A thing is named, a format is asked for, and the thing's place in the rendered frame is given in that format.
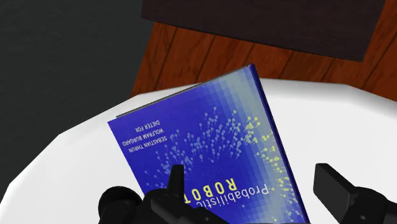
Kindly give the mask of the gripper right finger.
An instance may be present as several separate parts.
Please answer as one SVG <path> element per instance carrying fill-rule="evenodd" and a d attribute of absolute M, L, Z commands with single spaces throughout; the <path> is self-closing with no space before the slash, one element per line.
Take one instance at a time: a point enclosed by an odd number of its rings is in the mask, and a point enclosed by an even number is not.
<path fill-rule="evenodd" d="M 354 186 L 329 164 L 316 164 L 313 191 L 339 224 L 397 224 L 397 203 Z"/>

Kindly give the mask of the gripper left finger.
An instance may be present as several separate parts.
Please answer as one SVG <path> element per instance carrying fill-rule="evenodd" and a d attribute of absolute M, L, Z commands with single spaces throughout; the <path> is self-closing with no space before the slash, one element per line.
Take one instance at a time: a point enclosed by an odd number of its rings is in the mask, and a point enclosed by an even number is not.
<path fill-rule="evenodd" d="M 143 198 L 130 188 L 114 186 L 100 197 L 98 224 L 229 224 L 203 207 L 184 202 L 184 167 L 173 165 L 166 188 Z"/>

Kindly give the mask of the blue book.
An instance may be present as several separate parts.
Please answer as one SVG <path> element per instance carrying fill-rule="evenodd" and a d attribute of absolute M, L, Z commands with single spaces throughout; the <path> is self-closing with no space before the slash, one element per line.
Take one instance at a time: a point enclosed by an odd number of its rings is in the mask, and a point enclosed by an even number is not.
<path fill-rule="evenodd" d="M 119 116 L 109 127 L 143 192 L 163 188 L 181 164 L 185 202 L 229 224 L 309 219 L 252 64 Z"/>

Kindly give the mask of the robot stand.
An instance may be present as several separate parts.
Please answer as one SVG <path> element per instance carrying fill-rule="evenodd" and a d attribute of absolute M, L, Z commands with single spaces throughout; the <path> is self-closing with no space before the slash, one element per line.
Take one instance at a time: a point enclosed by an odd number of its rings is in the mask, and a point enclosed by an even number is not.
<path fill-rule="evenodd" d="M 143 0 L 141 16 L 194 31 L 361 62 L 386 0 Z"/>

